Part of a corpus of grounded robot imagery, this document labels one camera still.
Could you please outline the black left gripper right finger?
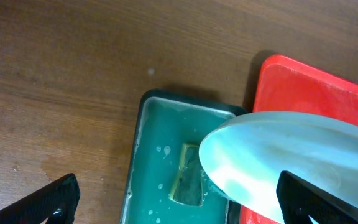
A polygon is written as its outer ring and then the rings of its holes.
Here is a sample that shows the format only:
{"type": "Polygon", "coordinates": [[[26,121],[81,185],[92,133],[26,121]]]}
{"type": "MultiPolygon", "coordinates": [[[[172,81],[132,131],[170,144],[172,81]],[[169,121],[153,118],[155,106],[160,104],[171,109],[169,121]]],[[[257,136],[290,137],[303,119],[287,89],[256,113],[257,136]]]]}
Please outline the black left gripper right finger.
{"type": "Polygon", "coordinates": [[[280,173],[276,194],[285,224],[358,224],[358,208],[289,171],[280,173]]]}

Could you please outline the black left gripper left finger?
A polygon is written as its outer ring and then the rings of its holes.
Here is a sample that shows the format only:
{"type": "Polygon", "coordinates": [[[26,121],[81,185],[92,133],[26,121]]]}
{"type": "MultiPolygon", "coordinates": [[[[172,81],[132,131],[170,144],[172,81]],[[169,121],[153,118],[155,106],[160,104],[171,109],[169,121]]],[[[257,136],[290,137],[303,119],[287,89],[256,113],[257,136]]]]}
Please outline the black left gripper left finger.
{"type": "Polygon", "coordinates": [[[75,174],[66,174],[0,210],[0,224],[72,224],[79,199],[75,174]]]}

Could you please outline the light blue plate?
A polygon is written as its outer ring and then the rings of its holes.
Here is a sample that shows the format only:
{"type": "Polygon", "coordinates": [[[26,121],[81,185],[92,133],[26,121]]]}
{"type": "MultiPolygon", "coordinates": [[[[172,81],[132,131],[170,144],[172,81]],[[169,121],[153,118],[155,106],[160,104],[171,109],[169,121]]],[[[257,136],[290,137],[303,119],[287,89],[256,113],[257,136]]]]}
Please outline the light blue plate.
{"type": "Polygon", "coordinates": [[[229,198],[279,223],[276,187],[283,171],[358,208],[358,126],[353,124],[289,111],[244,114],[209,133],[199,157],[229,198]]]}

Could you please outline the yellow green scrub sponge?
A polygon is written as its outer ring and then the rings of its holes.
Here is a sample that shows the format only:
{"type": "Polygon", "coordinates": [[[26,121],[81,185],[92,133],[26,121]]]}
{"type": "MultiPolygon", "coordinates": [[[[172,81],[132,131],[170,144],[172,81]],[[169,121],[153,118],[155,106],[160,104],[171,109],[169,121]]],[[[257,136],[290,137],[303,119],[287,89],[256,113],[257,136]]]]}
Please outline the yellow green scrub sponge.
{"type": "Polygon", "coordinates": [[[199,146],[183,144],[178,172],[173,181],[169,199],[181,205],[201,207],[203,204],[202,180],[199,146]]]}

